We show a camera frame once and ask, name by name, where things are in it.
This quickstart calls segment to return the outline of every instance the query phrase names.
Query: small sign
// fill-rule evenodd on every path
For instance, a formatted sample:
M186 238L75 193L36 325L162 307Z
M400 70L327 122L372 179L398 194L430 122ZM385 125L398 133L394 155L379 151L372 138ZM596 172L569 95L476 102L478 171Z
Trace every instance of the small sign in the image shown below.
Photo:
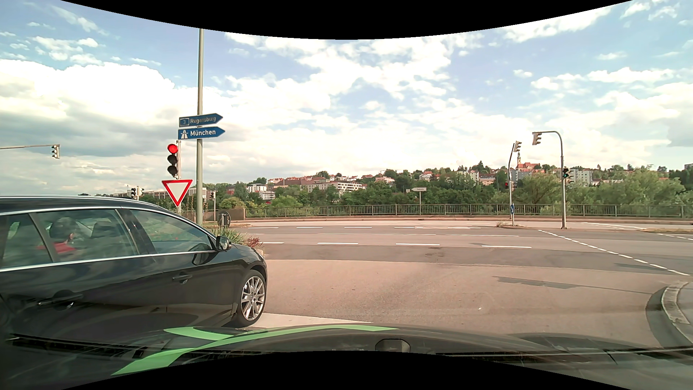
M194 117L178 118L178 127L193 127L203 125L213 125L219 122L223 117L219 114L195 115Z
M199 128L179 128L178 139L195 139L195 138L214 138L224 134L223 130L216 126L199 127Z
M164 185L164 188L166 188L166 192L168 192L171 200L173 200L175 207L178 207L183 202L185 194L188 193L190 185L193 184L193 179L162 180L161 183Z

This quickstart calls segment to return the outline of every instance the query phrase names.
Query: car window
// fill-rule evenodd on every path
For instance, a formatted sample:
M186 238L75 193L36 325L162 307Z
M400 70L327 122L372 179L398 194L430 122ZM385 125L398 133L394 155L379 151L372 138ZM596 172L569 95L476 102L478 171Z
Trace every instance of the car window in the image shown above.
M27 214L0 217L0 268L50 262L39 230Z
M157 253L211 251L209 236L195 226L156 212L131 210Z
M57 261L94 260L138 254L115 210L37 213L58 253Z

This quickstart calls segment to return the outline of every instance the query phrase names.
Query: car hood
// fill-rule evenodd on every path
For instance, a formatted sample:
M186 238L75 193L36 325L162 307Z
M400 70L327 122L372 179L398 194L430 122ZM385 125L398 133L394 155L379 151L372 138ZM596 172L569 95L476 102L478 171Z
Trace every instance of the car hood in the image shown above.
M657 389L663 381L669 389L678 389L679 385L686 389L693 382L693 359L686 355L690 353L689 348L652 348L580 334L492 334L349 323L255 330L171 328L108 344L47 342L25 337L15 337L12 342L24 350L51 349L63 355L58 361L53 359L14 375L18 386L35 382L37 378L69 380L70 386L75 386L115 375L210 359L316 350L381 350L467 357L521 364L628 389Z

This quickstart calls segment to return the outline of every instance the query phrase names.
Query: road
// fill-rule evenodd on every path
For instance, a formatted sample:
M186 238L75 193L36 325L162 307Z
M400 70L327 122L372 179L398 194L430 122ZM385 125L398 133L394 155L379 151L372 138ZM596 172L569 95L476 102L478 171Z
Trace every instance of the road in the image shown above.
M693 281L693 235L642 232L640 224L534 224L549 226L252 223L239 230L264 243L270 273L256 326L386 322L659 346L644 308L664 286Z

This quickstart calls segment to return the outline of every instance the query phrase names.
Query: yield sign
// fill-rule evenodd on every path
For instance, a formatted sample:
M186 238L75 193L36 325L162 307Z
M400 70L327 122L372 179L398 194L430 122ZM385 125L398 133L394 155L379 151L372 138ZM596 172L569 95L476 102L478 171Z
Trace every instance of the yield sign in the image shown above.
M188 188L190 188L190 185L193 184L193 179L162 180L161 182L164 184L168 195L170 195L171 199L173 199L175 207L178 207L183 201L185 194L188 193Z

